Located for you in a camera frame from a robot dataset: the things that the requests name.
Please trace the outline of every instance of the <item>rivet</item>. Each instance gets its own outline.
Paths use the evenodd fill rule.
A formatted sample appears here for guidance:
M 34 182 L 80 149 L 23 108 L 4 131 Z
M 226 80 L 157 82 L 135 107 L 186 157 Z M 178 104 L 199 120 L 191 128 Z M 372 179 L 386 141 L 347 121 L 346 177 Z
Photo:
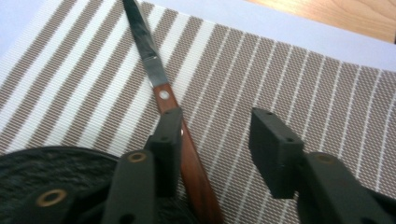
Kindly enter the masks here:
M 160 97 L 161 97 L 161 99 L 163 99 L 163 100 L 169 99 L 169 92 L 167 92 L 167 91 L 160 91 Z

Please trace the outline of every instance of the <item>white stripe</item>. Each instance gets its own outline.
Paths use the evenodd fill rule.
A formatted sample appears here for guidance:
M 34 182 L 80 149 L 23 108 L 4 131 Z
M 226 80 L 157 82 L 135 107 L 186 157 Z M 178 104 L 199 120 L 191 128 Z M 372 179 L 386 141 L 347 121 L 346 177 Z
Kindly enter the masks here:
M 168 64 L 172 53 L 177 46 L 177 42 L 183 34 L 183 30 L 186 27 L 189 18 L 189 16 L 177 14 L 177 18 L 172 24 L 172 27 L 163 41 L 162 47 L 160 48 L 160 55 L 163 59 L 164 66 Z M 130 104 L 125 116 L 122 118 L 122 122 L 117 129 L 114 138 L 112 139 L 112 142 L 109 146 L 109 153 L 120 156 L 127 148 L 128 142 L 131 136 L 134 134 L 134 129 L 136 128 L 140 118 L 143 116 L 143 112 L 145 111 L 147 104 L 150 102 L 151 96 L 151 85 L 149 84 L 148 77 L 145 76 L 144 81 L 140 85 L 135 98 Z
M 382 166 L 383 166 L 383 162 L 384 162 L 384 158 L 385 158 L 384 157 L 385 149 L 387 148 L 388 128 L 389 128 L 390 119 L 391 119 L 391 115 L 393 113 L 393 108 L 394 108 L 395 104 L 396 104 L 396 92 L 393 93 L 393 98 L 392 98 L 392 101 L 390 102 L 390 105 L 388 108 L 387 119 L 385 121 L 385 127 L 384 127 L 384 134 L 382 135 L 383 137 L 382 137 L 382 143 L 381 143 L 381 152 L 379 154 L 378 169 L 376 171 L 375 191 L 379 191 Z
M 363 126 L 363 137 L 361 138 L 361 146 L 359 147 L 359 157 L 358 157 L 358 167 L 356 168 L 356 178 L 359 178 L 359 174 L 361 173 L 361 161 L 363 157 L 363 152 L 364 152 L 364 147 L 366 145 L 366 139 L 367 139 L 367 129 L 369 128 L 369 121 L 370 121 L 370 115 L 371 115 L 371 110 L 372 110 L 372 105 L 373 105 L 373 100 L 375 97 L 376 89 L 378 87 L 379 79 L 381 78 L 382 75 L 382 70 L 378 71 L 378 74 L 375 79 L 375 83 L 372 89 L 372 92 L 370 94 L 370 99 L 369 99 L 369 105 L 367 107 L 367 113 L 366 113 L 366 118 L 364 120 L 364 126 Z
M 204 83 L 204 86 L 202 87 L 202 90 L 201 90 L 201 93 L 200 93 L 200 95 L 198 97 L 197 103 L 195 104 L 195 107 L 192 110 L 191 118 L 190 118 L 190 120 L 188 121 L 188 124 L 187 124 L 187 126 L 189 126 L 189 127 L 192 125 L 192 123 L 195 120 L 195 115 L 197 114 L 198 108 L 201 105 L 201 102 L 202 102 L 202 100 L 204 98 L 204 94 L 206 92 L 207 85 L 209 85 L 210 79 L 213 76 L 213 72 L 215 71 L 216 65 L 219 62 L 220 55 L 221 55 L 221 53 L 222 53 L 222 51 L 224 49 L 225 42 L 227 41 L 227 38 L 228 38 L 229 34 L 230 34 L 230 29 L 227 29 L 227 32 L 226 32 L 225 36 L 223 37 L 222 42 L 220 44 L 218 53 L 216 54 L 216 58 L 215 58 L 215 60 L 214 60 L 214 62 L 212 64 L 212 67 L 210 68 L 209 74 L 208 74 L 208 76 L 206 78 L 206 82 Z
M 250 170 L 250 175 L 249 175 L 248 180 L 247 180 L 247 186 L 248 186 L 248 187 L 250 187 L 251 182 L 253 181 L 255 169 L 256 169 L 256 167 L 253 167 L 253 168 Z M 236 213 L 235 222 L 234 222 L 234 223 L 240 223 L 239 221 L 240 221 L 240 218 L 241 218 L 241 215 L 242 215 L 242 211 L 244 210 L 245 203 L 247 202 L 247 197 L 248 197 L 249 189 L 250 189 L 250 188 L 244 190 L 244 193 L 243 193 L 243 196 L 242 196 L 242 200 L 241 200 L 241 202 L 239 203 L 239 206 L 238 206 L 238 209 L 237 209 L 238 212 Z
M 242 34 L 242 37 L 241 37 L 241 39 L 239 40 L 239 43 L 238 43 L 238 47 L 236 48 L 236 51 L 235 51 L 235 53 L 233 54 L 233 59 L 231 60 L 230 67 L 228 68 L 227 74 L 225 75 L 225 79 L 224 79 L 224 81 L 223 81 L 222 84 L 221 84 L 221 87 L 220 87 L 220 90 L 219 90 L 219 96 L 216 98 L 216 102 L 215 102 L 215 104 L 213 105 L 212 112 L 210 113 L 210 116 L 209 116 L 209 121 L 207 122 L 207 124 L 206 124 L 206 126 L 205 126 L 205 130 L 204 130 L 202 139 L 201 139 L 200 143 L 198 144 L 198 150 L 199 150 L 200 148 L 202 148 L 202 145 L 203 145 L 203 144 L 205 143 L 205 141 L 206 141 L 207 134 L 209 133 L 210 127 L 212 126 L 213 119 L 215 118 L 216 111 L 217 111 L 218 108 L 219 108 L 219 103 L 220 103 L 220 101 L 221 101 L 221 98 L 222 98 L 222 96 L 223 96 L 223 93 L 225 92 L 225 87 L 227 86 L 227 82 L 228 82 L 228 80 L 230 79 L 230 75 L 231 75 L 231 73 L 232 73 L 232 71 L 233 71 L 233 67 L 235 66 L 235 62 L 236 62 L 236 60 L 237 60 L 237 58 L 238 58 L 239 50 L 241 49 L 242 44 L 244 43 L 244 40 L 245 40 L 245 33 Z M 219 154 L 220 154 L 221 150 L 222 150 L 222 148 L 220 148 L 220 149 L 216 152 L 216 157 L 215 157 L 215 159 L 213 160 L 212 164 L 217 162 L 217 159 L 219 158 Z
M 257 217 L 256 223 L 262 223 L 262 216 L 265 214 L 265 208 L 267 207 L 268 199 L 270 198 L 270 190 L 265 191 L 265 196 L 262 202 L 262 206 L 260 207 L 259 216 Z
M 34 15 L 32 20 L 23 30 L 18 39 L 11 45 L 0 59 L 0 86 L 6 80 L 17 62 L 21 59 L 26 50 L 33 44 L 42 28 L 50 20 L 62 1 L 47 0 Z
M 273 58 L 273 56 L 274 56 L 274 52 L 275 52 L 275 49 L 276 49 L 276 45 L 277 45 L 277 42 L 275 42 L 274 45 L 273 45 L 272 48 L 271 48 L 270 56 L 268 57 L 268 61 L 267 61 L 266 65 L 265 65 L 264 72 L 263 72 L 263 75 L 262 75 L 262 79 L 260 80 L 259 89 L 257 90 L 256 95 L 255 95 L 255 98 L 254 98 L 254 101 L 253 101 L 253 107 L 256 106 L 256 104 L 257 104 L 257 102 L 259 101 L 260 96 L 261 96 L 261 94 L 262 94 L 262 88 L 263 88 L 265 79 L 267 78 L 268 69 L 269 69 L 269 67 L 270 67 L 272 58 Z M 239 146 L 237 147 L 238 149 L 237 149 L 237 151 L 236 151 L 235 160 L 233 161 L 233 164 L 232 164 L 231 169 L 230 169 L 230 174 L 227 176 L 227 181 L 226 181 L 226 183 L 225 183 L 223 192 L 222 192 L 222 194 L 221 194 L 221 196 L 220 196 L 220 200 L 221 200 L 221 201 L 223 200 L 223 198 L 224 198 L 225 195 L 227 194 L 228 187 L 230 187 L 231 179 L 233 178 L 233 173 L 234 173 L 234 171 L 235 171 L 236 164 L 238 163 L 239 158 L 240 158 L 240 154 L 241 154 L 242 151 L 243 151 L 243 150 L 242 150 L 242 147 L 245 145 L 245 142 L 248 140 L 249 126 L 250 126 L 250 123 L 247 123 L 246 126 L 245 126 L 245 128 L 244 128 L 244 131 L 243 131 L 243 133 L 242 133 L 241 142 L 239 143 Z
M 303 80 L 303 75 L 305 72 L 306 62 L 308 61 L 309 53 L 310 53 L 309 50 L 307 50 L 304 56 L 303 66 L 301 68 L 300 75 L 298 76 L 297 85 L 294 90 L 293 98 L 291 99 L 291 105 L 290 105 L 288 117 L 286 118 L 286 124 L 289 124 L 291 119 L 291 114 L 294 111 L 294 105 L 296 104 L 297 96 L 300 91 L 301 81 Z
M 289 48 L 288 56 L 286 57 L 285 64 L 283 65 L 282 73 L 280 75 L 280 80 L 279 80 L 279 82 L 277 83 L 277 86 L 276 86 L 276 92 L 275 92 L 275 96 L 274 96 L 274 101 L 272 102 L 272 105 L 271 105 L 271 109 L 270 109 L 271 111 L 274 111 L 274 109 L 275 109 L 276 102 L 277 102 L 277 97 L 279 96 L 280 88 L 282 88 L 283 79 L 285 78 L 286 69 L 288 68 L 289 60 L 290 60 L 291 53 L 293 52 L 293 48 L 294 48 L 294 46 L 291 46 Z
M 191 48 L 183 65 L 177 73 L 177 78 L 172 85 L 172 89 L 174 89 L 175 96 L 180 104 L 183 102 L 184 95 L 186 94 L 187 88 L 190 86 L 194 71 L 201 61 L 205 46 L 210 36 L 212 36 L 214 29 L 215 23 L 209 21 L 204 21 L 202 23 L 201 28 L 191 44 Z
M 282 208 L 282 213 L 280 214 L 280 220 L 278 222 L 279 224 L 282 224 L 285 221 L 286 212 L 288 211 L 289 205 L 290 205 L 290 200 L 286 200 Z
M 346 112 L 346 122 L 344 123 L 344 130 L 343 130 L 343 136 L 341 138 L 340 150 L 338 151 L 338 155 L 337 155 L 338 159 L 341 159 L 341 157 L 343 156 L 345 141 L 347 140 L 347 125 L 349 124 L 350 111 L 352 110 L 353 100 L 355 99 L 355 90 L 356 90 L 356 86 L 358 85 L 358 80 L 360 75 L 361 75 L 361 67 L 359 66 L 358 72 L 355 76 L 355 80 L 353 81 L 352 92 L 350 93 L 350 97 L 349 97 L 349 103 Z
M 35 62 L 26 71 L 23 79 L 18 83 L 15 91 L 12 92 L 8 101 L 5 103 L 3 110 L 0 112 L 0 132 L 4 130 L 7 123 L 21 105 L 21 102 L 25 98 L 27 92 L 30 90 L 35 79 L 40 74 L 40 71 L 48 63 L 52 55 L 55 53 L 57 48 L 60 46 L 66 35 L 69 33 L 76 21 L 78 16 L 81 14 L 88 1 L 78 1 L 70 10 L 70 13 L 64 19 L 62 24 L 59 26 L 58 30 L 55 32 L 53 37 L 50 39 L 49 43 L 41 51 L 40 55 L 36 58 Z
M 214 149 L 214 148 L 213 148 L 213 149 L 216 151 L 216 154 L 215 154 L 215 157 L 214 157 L 214 159 L 213 159 L 213 161 L 212 161 L 212 165 L 211 165 L 211 167 L 209 168 L 209 172 L 208 172 L 208 176 L 209 176 L 209 177 L 212 176 L 213 168 L 214 168 L 214 166 L 215 166 L 215 165 L 217 164 L 217 162 L 218 162 L 219 156 L 220 156 L 220 154 L 221 154 L 221 151 L 222 151 L 222 149 L 223 149 L 225 140 L 226 140 L 227 135 L 228 135 L 228 131 L 230 131 L 230 126 L 231 126 L 231 124 L 233 123 L 233 116 L 234 116 L 234 114 L 235 114 L 235 112 L 236 112 L 236 108 L 238 107 L 238 104 L 239 104 L 239 99 L 240 99 L 241 96 L 242 96 L 243 89 L 245 88 L 246 82 L 247 82 L 248 77 L 249 77 L 249 75 L 250 75 L 251 65 L 253 65 L 253 61 L 254 61 L 255 56 L 256 56 L 256 53 L 257 53 L 257 48 L 258 48 L 259 45 L 260 45 L 260 41 L 261 41 L 261 40 L 260 40 L 259 38 L 258 38 L 257 41 L 256 41 L 256 45 L 255 45 L 255 47 L 254 47 L 253 53 L 251 54 L 250 60 L 249 60 L 249 62 L 248 62 L 247 71 L 246 71 L 246 73 L 245 73 L 245 75 L 244 75 L 244 78 L 243 78 L 243 80 L 242 80 L 242 84 L 241 84 L 241 86 L 240 86 L 240 88 L 239 88 L 239 90 L 238 90 L 238 93 L 237 93 L 237 95 L 236 95 L 235 103 L 233 104 L 233 108 L 231 109 L 231 115 L 230 115 L 230 117 L 228 117 L 228 119 L 227 119 L 227 124 L 225 125 L 224 132 L 223 132 L 223 134 L 221 135 L 221 138 L 220 138 L 220 141 L 219 141 L 219 146 L 217 147 L 217 149 Z M 203 138 L 203 140 L 201 141 L 200 146 L 198 146 L 198 148 L 200 148 L 200 147 L 202 146 L 202 144 L 204 143 L 204 141 L 205 141 L 205 139 Z
M 328 131 L 331 116 L 332 116 L 332 106 L 334 105 L 335 94 L 337 93 L 337 89 L 338 89 L 338 80 L 340 78 L 340 71 L 341 71 L 341 67 L 339 66 L 338 70 L 337 70 L 337 74 L 335 75 L 334 85 L 332 86 L 332 97 L 330 99 L 329 109 L 328 109 L 327 115 L 326 115 L 326 121 L 324 123 L 323 132 L 320 137 L 320 143 L 319 143 L 319 149 L 318 149 L 318 151 L 320 151 L 320 152 L 323 151 L 324 143 L 326 141 L 326 136 L 327 136 L 326 133 Z
M 161 17 L 163 16 L 164 10 L 161 7 L 155 7 L 152 12 L 148 15 L 148 22 L 153 30 L 155 30 L 160 23 Z M 125 28 L 129 27 L 126 18 L 123 19 L 126 22 Z M 111 81 L 107 88 L 104 96 L 101 98 L 98 106 L 95 108 L 87 126 L 85 127 L 81 137 L 78 141 L 80 147 L 93 147 L 95 142 L 98 140 L 100 132 L 105 125 L 106 118 L 111 112 L 114 104 L 117 102 L 122 90 L 125 88 L 128 78 L 130 78 L 131 71 L 134 71 L 135 66 L 139 62 L 140 57 L 137 51 L 136 44 L 134 44 L 125 56 L 119 71 Z
M 95 60 L 90 65 L 90 69 L 86 72 L 86 75 L 78 83 L 75 91 L 68 99 L 68 102 L 65 105 L 64 110 L 62 111 L 62 114 L 59 116 L 56 124 L 54 125 L 54 128 L 52 129 L 49 137 L 46 140 L 46 145 L 53 145 L 59 143 L 64 139 L 70 126 L 73 124 L 72 120 L 76 119 L 78 111 L 80 110 L 82 104 L 92 90 L 92 86 L 99 78 L 99 76 L 101 76 L 102 71 L 106 66 L 106 62 L 108 62 L 110 56 L 113 54 L 113 51 L 120 43 L 122 35 L 124 34 L 127 27 L 128 24 L 126 22 L 126 15 L 122 14 L 116 26 L 111 31 L 108 39 L 102 46 L 101 50 L 98 52 Z M 106 76 L 112 78 L 112 74 L 106 74 Z
M 303 133 L 301 135 L 301 139 L 303 139 L 303 140 L 305 140 L 305 135 L 306 135 L 306 132 L 308 131 L 309 122 L 311 121 L 312 111 L 314 110 L 315 100 L 317 99 L 318 87 L 319 87 L 319 84 L 320 84 L 320 79 L 321 79 L 321 75 L 322 75 L 322 71 L 323 71 L 323 65 L 324 65 L 325 61 L 326 61 L 326 57 L 323 56 L 322 57 L 322 61 L 320 63 L 320 68 L 319 68 L 317 80 L 315 82 L 314 95 L 312 96 L 311 102 L 309 104 L 308 115 L 306 116 L 306 120 L 305 120 L 305 124 L 304 124 L 304 128 L 303 128 Z M 342 64 L 340 63 L 340 65 L 338 66 L 337 76 L 339 76 L 339 73 L 341 71 L 341 66 L 342 66 Z
M 71 73 L 75 65 L 78 63 L 80 57 L 83 55 L 84 51 L 92 41 L 94 34 L 99 30 L 100 25 L 105 20 L 106 15 L 110 12 L 110 9 L 114 4 L 115 1 L 105 1 L 98 8 L 91 22 L 87 25 L 87 28 L 78 39 L 76 45 L 70 51 L 69 55 L 67 55 L 58 71 L 56 71 L 56 74 L 49 82 L 47 88 L 44 89 L 43 93 L 35 104 L 35 107 L 29 114 L 27 120 L 23 123 L 21 130 L 12 141 L 8 150 L 24 147 L 35 133 L 32 132 L 32 130 L 35 130 L 41 123 L 56 95 L 58 93 L 62 94 L 59 92 L 59 89 L 67 80 L 68 74 Z M 121 28 L 122 26 L 118 24 L 117 29 L 119 32 L 121 31 Z M 111 37 L 118 40 L 120 39 L 120 34 L 117 34 L 117 32 L 112 32 Z M 54 124 L 54 127 L 47 138 L 46 145 L 58 144 L 59 141 L 62 140 L 68 126 L 70 125 L 70 120 L 73 120 L 73 117 L 77 114 L 79 105 L 81 102 L 83 102 L 91 84 L 94 83 L 94 81 L 100 75 L 100 71 L 105 65 L 104 62 L 107 60 L 109 52 L 111 52 L 116 47 L 116 44 L 117 41 L 109 38 L 107 39 L 105 46 L 101 49 L 98 57 L 95 58 L 90 69 L 87 71 L 88 75 L 84 76 L 81 82 L 78 83 L 78 87 L 67 102 L 62 115 L 56 121 L 56 124 Z

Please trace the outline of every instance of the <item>wooden knife handle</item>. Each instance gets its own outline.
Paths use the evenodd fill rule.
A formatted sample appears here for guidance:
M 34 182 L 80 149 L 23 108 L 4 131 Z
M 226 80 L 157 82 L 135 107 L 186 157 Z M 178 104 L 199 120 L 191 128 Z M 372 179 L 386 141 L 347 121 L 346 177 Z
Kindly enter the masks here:
M 154 88 L 155 100 L 160 113 L 178 107 L 171 86 L 166 83 Z M 201 164 L 186 122 L 182 122 L 183 142 L 181 149 L 181 178 L 190 200 L 192 212 L 200 223 L 223 223 L 216 194 L 210 186 L 204 166 Z

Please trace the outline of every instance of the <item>black disc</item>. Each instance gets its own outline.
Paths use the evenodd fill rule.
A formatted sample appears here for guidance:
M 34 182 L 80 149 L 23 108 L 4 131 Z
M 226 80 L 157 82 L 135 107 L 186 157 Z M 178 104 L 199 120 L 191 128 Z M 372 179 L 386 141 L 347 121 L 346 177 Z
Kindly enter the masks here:
M 32 193 L 67 184 L 77 191 L 111 181 L 118 158 L 81 147 L 40 147 L 0 157 L 0 223 L 10 223 L 16 209 Z M 195 223 L 177 199 L 160 199 L 159 223 Z

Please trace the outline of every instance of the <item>white surface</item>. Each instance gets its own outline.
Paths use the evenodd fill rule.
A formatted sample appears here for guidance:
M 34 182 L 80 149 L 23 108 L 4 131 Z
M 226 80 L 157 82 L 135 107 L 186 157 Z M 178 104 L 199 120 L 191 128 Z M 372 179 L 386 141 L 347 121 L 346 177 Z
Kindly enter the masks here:
M 396 71 L 396 45 L 260 7 L 244 0 L 147 1 L 207 21 L 310 49 L 344 62 Z M 42 2 L 3 0 L 0 3 L 0 55 L 12 46 Z M 10 26 L 10 21 L 17 22 Z
M 5 6 L 5 2 L 0 3 L 0 68 L 1 74 L 8 74 L 11 72 L 14 64 L 23 56 L 26 50 L 30 47 L 32 39 L 35 39 L 46 25 L 47 21 L 58 7 L 57 4 L 43 4 L 35 14 L 41 15 L 34 17 L 35 14 L 23 14 L 23 16 L 16 17 L 15 14 L 9 13 Z M 6 75 L 0 75 L 0 86 L 6 79 Z

